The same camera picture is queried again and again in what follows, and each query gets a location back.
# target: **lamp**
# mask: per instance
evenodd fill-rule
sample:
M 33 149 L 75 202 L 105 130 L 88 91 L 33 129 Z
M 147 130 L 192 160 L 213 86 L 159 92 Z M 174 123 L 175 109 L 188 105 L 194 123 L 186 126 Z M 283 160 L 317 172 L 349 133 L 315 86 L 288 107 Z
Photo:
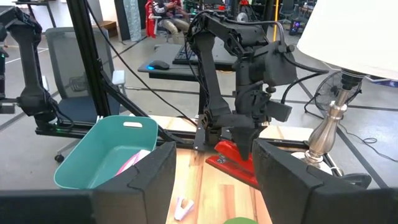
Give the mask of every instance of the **lamp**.
M 306 55 L 341 68 L 342 84 L 322 123 L 314 129 L 303 159 L 331 174 L 322 162 L 335 142 L 337 124 L 347 110 L 352 87 L 365 75 L 398 80 L 398 31 L 395 15 L 398 1 L 318 0 L 297 48 Z

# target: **stapler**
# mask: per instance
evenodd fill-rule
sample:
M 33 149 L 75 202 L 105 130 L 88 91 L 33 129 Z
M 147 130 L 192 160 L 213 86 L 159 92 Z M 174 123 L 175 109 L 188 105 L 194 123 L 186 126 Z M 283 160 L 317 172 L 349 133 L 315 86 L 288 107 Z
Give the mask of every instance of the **stapler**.
M 244 161 L 239 154 L 238 147 L 229 140 L 221 140 L 215 150 L 218 156 L 210 156 L 206 163 L 216 169 L 234 177 L 235 179 L 248 184 L 255 189 L 259 189 L 256 176 L 254 174 L 252 155 Z

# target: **floor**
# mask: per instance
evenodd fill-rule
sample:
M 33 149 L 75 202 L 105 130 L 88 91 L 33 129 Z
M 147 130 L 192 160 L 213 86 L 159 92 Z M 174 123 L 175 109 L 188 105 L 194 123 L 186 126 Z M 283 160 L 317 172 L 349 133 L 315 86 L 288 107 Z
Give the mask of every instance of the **floor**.
M 287 35 L 287 42 L 295 44 L 297 37 Z M 121 43 L 113 39 L 112 43 L 128 65 L 136 70 L 154 51 L 154 45 L 164 43 L 164 39 L 146 38 L 138 43 Z M 24 88 L 19 48 L 8 37 L 7 49 L 10 57 L 6 64 L 6 94 L 7 97 L 17 97 Z M 50 83 L 52 96 L 59 100 L 58 92 L 52 75 L 50 55 L 45 39 L 39 45 L 39 57 L 42 74 Z M 333 70 L 335 68 L 323 62 L 319 62 L 299 50 L 294 52 L 296 61 L 311 67 Z M 130 73 L 120 59 L 114 59 L 117 69 L 125 70 L 127 74 L 127 86 L 135 87 L 128 90 L 128 97 L 149 114 L 178 116 L 172 108 L 161 102 L 155 95 L 144 89 L 144 85 Z M 298 76 L 304 77 L 310 72 L 298 69 Z M 151 88 L 161 89 L 159 94 L 168 102 L 175 105 L 185 114 L 193 117 L 198 108 L 198 84 L 191 82 L 166 81 L 149 79 L 145 73 L 137 73 Z M 326 75 L 304 81 L 301 85 L 292 88 L 287 96 L 287 103 L 293 107 L 289 120 L 286 123 L 273 121 L 272 124 L 282 126 L 298 126 L 315 128 L 320 119 L 305 114 L 304 104 L 312 97 L 320 82 Z M 234 74 L 218 73 L 221 92 L 231 95 L 234 90 Z M 279 100 L 286 86 L 277 87 L 273 99 Z M 178 90 L 183 93 L 169 92 Z M 398 101 L 391 100 L 397 97 L 398 89 L 387 86 L 374 85 L 363 81 L 363 93 L 358 95 L 350 104 L 341 124 L 351 133 L 361 138 L 373 137 L 377 143 L 373 146 L 383 154 L 398 159 Z M 227 98 L 227 102 L 233 106 L 233 99 Z M 309 105 L 311 112 L 321 115 L 314 105 Z M 15 114 L 0 115 L 0 189 L 54 189 L 53 173 L 58 167 L 53 157 L 56 151 L 63 147 L 73 147 L 78 140 L 69 138 L 56 138 L 38 136 L 34 133 L 35 121 L 28 118 L 17 108 Z M 362 172 L 373 177 L 371 188 L 398 187 L 398 163 L 387 160 L 377 155 L 355 137 L 347 135 L 344 129 L 339 128 L 336 142 L 330 152 L 338 167 L 346 174 Z

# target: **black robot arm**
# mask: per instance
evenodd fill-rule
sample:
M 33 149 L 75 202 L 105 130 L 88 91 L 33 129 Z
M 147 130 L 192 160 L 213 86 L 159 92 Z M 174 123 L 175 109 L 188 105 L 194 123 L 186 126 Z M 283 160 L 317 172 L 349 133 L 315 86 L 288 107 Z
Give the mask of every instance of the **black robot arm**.
M 225 49 L 237 56 L 235 111 L 221 96 L 212 49 L 215 37 L 224 42 Z M 275 118 L 286 121 L 291 107 L 270 100 L 275 86 L 292 83 L 296 69 L 283 54 L 294 60 L 292 46 L 283 39 L 268 42 L 261 26 L 231 21 L 215 11 L 202 11 L 192 21 L 187 40 L 199 60 L 199 79 L 205 86 L 207 104 L 201 124 L 206 133 L 206 144 L 220 140 L 221 128 L 228 127 L 243 159 L 251 152 L 252 141 L 264 130 L 264 122 Z
M 55 110 L 57 102 L 43 88 L 37 53 L 37 46 L 42 38 L 42 28 L 18 7 L 4 7 L 0 8 L 2 9 L 0 11 L 0 42 L 5 40 L 6 31 L 9 31 L 18 43 L 25 88 L 17 99 L 3 98 L 0 99 L 0 104 L 17 103 L 27 116 L 34 116 L 38 126 L 55 124 L 58 121 Z

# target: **white wall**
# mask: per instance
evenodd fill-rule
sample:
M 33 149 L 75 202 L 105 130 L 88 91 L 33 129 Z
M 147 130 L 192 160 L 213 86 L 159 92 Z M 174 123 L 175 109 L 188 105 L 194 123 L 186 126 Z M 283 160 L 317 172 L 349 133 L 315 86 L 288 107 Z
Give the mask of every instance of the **white wall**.
M 114 0 L 99 0 L 104 21 L 118 21 Z

